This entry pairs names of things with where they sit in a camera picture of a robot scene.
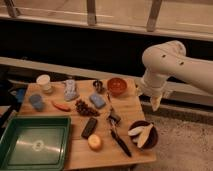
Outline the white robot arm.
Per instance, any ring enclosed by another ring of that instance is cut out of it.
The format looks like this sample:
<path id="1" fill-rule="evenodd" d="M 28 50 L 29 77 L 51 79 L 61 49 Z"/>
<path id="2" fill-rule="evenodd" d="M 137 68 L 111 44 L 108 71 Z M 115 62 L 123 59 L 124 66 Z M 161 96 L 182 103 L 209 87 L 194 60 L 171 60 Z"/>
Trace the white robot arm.
<path id="1" fill-rule="evenodd" d="M 213 95 L 213 61 L 186 56 L 180 41 L 168 41 L 148 47 L 142 54 L 146 70 L 140 81 L 141 92 L 150 97 L 157 111 L 169 77 L 177 78 Z"/>

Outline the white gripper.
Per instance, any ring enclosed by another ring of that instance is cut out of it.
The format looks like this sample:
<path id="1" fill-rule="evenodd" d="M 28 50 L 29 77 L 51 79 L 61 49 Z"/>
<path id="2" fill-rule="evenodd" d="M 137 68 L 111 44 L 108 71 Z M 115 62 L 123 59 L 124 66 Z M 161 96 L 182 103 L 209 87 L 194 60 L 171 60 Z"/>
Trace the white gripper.
<path id="1" fill-rule="evenodd" d="M 157 111 L 161 103 L 166 80 L 162 78 L 145 79 L 142 77 L 138 83 L 143 94 L 151 97 L 150 103 L 153 111 Z"/>

